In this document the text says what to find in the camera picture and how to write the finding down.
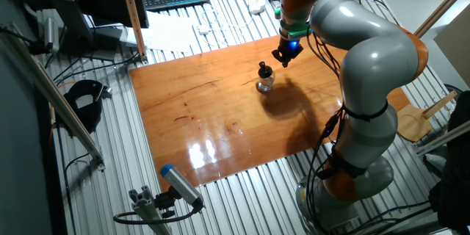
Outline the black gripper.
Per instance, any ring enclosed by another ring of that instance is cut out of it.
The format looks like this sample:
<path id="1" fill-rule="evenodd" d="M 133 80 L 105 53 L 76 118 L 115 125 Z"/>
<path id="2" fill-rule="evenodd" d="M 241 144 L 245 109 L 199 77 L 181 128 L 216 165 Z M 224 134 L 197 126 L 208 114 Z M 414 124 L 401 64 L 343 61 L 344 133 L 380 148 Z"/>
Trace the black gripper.
<path id="1" fill-rule="evenodd" d="M 272 55 L 277 61 L 282 62 L 282 66 L 287 68 L 290 61 L 296 58 L 303 51 L 303 46 L 299 40 L 287 40 L 281 38 L 278 46 L 278 50 L 272 51 Z"/>

